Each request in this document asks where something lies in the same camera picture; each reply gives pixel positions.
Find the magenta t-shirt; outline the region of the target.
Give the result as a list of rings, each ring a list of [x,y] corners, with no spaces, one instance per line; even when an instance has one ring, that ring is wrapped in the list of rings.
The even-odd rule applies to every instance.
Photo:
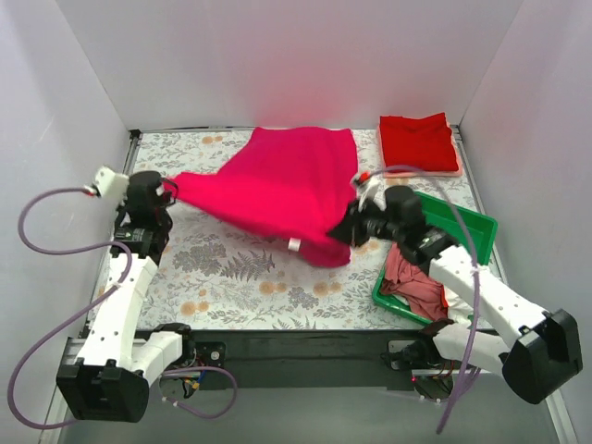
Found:
[[[356,192],[357,147],[349,129],[256,128],[215,174],[181,172],[169,190],[230,225],[260,237],[300,243],[310,265],[350,262],[348,242],[327,234]]]

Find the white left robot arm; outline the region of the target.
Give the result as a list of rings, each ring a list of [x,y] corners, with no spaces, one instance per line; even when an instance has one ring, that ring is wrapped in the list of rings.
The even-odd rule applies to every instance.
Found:
[[[126,176],[103,166],[91,186],[99,197],[117,200],[114,239],[126,245],[110,250],[109,281],[114,294],[103,301],[73,364],[59,367],[56,384],[78,420],[139,422],[149,389],[168,368],[190,368],[197,349],[190,327],[156,327],[141,347],[134,337],[146,292],[173,227],[167,211],[177,188],[156,171]]]

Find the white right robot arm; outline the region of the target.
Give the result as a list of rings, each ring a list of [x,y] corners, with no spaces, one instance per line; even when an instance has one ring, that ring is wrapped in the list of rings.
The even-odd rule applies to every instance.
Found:
[[[427,222],[420,196],[407,186],[385,191],[356,181],[357,196],[329,236],[361,246],[371,238],[394,242],[402,256],[460,296],[495,329],[483,334],[448,324],[418,345],[429,367],[465,361],[502,376],[522,400],[538,404],[580,373],[583,360],[578,325],[564,310],[554,313],[528,301],[472,257],[474,246]]]

